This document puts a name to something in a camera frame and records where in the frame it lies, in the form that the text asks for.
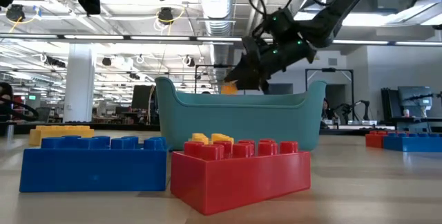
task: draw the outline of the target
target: red block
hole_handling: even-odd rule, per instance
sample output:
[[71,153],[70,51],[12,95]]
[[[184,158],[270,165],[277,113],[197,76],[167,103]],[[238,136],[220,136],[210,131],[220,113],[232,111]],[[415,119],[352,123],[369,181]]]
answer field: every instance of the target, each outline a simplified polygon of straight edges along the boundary
[[[258,154],[274,153],[273,144],[260,142]],[[252,156],[253,145],[246,143],[233,145],[234,158],[215,155],[220,151],[213,147],[200,148],[207,159],[172,153],[171,192],[202,214],[310,188],[310,153],[298,151],[297,142],[284,142],[283,154],[269,156]]]
[[383,148],[383,137],[387,135],[386,131],[370,131],[365,135],[365,146],[374,148]]

